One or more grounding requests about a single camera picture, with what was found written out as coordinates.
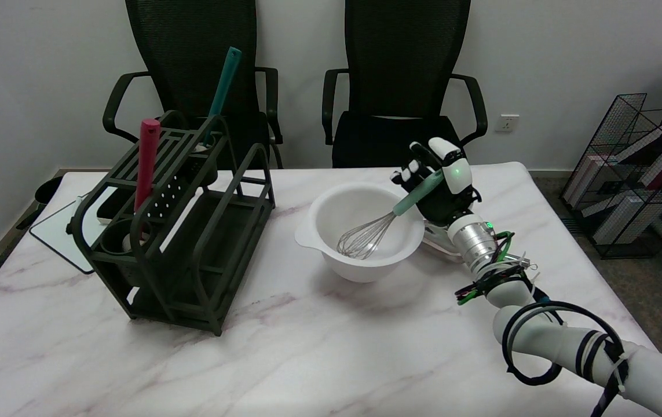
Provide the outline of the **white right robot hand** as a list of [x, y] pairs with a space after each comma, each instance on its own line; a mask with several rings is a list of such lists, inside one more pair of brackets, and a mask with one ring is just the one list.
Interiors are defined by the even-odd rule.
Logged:
[[481, 193], [472, 184], [471, 166], [464, 150], [441, 137], [433, 137], [426, 144], [413, 141], [408, 147], [412, 159], [394, 171], [390, 180], [411, 193], [426, 178], [440, 174], [442, 181], [416, 204], [427, 221], [448, 227], [471, 211], [474, 203], [481, 203]]

